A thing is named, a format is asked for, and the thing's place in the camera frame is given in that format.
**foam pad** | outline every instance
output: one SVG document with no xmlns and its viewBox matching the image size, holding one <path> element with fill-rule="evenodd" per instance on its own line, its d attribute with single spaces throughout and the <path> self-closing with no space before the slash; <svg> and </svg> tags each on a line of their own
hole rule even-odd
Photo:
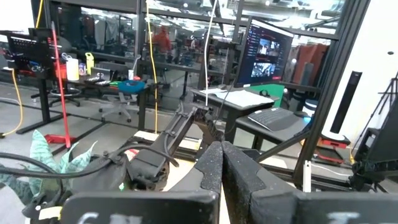
<svg viewBox="0 0 398 224">
<path fill-rule="evenodd" d="M 296 188 L 266 171 L 229 142 L 223 142 L 223 186 L 232 224 L 291 223 Z"/>
<path fill-rule="evenodd" d="M 221 194 L 223 150 L 214 142 L 199 158 L 191 171 L 169 191 L 210 190 Z"/>
</svg>

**desk leg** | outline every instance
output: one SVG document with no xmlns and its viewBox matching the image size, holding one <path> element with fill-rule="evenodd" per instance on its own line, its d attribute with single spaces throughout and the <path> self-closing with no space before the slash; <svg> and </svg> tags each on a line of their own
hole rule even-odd
<svg viewBox="0 0 398 224">
<path fill-rule="evenodd" d="M 29 131 L 33 131 L 37 128 L 45 126 L 54 121 L 58 121 L 59 119 L 63 118 L 62 114 L 56 115 L 53 118 L 50 116 L 50 107 L 49 107 L 49 98 L 47 93 L 47 84 L 44 79 L 39 79 L 38 81 L 38 88 L 39 88 L 39 96 L 40 96 L 40 105 L 42 107 L 42 119 L 43 121 L 29 125 L 28 127 L 24 127 L 19 129 L 16 133 L 17 134 L 25 134 Z"/>
<path fill-rule="evenodd" d="M 145 90 L 139 94 L 138 131 L 145 130 L 145 115 L 148 94 L 149 90 Z"/>
<path fill-rule="evenodd" d="M 238 114 L 236 111 L 229 111 L 226 117 L 226 124 L 225 124 L 225 141 L 229 141 L 230 143 L 234 144 L 235 133 L 236 133 L 236 126 L 235 122 L 238 118 Z"/>
<path fill-rule="evenodd" d="M 252 144 L 251 148 L 257 149 L 258 151 L 260 151 L 261 146 L 262 146 L 262 138 L 260 138 L 259 136 L 254 136 L 253 144 Z"/>
</svg>

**yellow bottle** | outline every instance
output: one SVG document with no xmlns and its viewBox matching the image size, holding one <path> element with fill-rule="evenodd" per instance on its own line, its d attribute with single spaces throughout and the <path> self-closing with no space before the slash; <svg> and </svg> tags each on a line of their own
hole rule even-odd
<svg viewBox="0 0 398 224">
<path fill-rule="evenodd" d="M 89 52 L 86 53 L 86 66 L 87 74 L 91 75 L 91 68 L 94 67 L 94 56 Z"/>
</svg>

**computer monitor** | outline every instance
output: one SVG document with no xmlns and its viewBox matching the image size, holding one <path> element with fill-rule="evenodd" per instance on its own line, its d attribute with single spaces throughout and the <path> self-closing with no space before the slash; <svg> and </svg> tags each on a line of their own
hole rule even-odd
<svg viewBox="0 0 398 224">
<path fill-rule="evenodd" d="M 294 37 L 290 32 L 266 22 L 249 21 L 235 87 L 281 80 Z"/>
</svg>

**black clamp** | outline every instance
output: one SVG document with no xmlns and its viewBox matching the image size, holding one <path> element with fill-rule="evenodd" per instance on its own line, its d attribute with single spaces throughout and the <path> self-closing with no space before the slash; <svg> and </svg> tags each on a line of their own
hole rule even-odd
<svg viewBox="0 0 398 224">
<path fill-rule="evenodd" d="M 267 90 L 261 90 L 259 94 L 260 96 L 271 97 Z"/>
</svg>

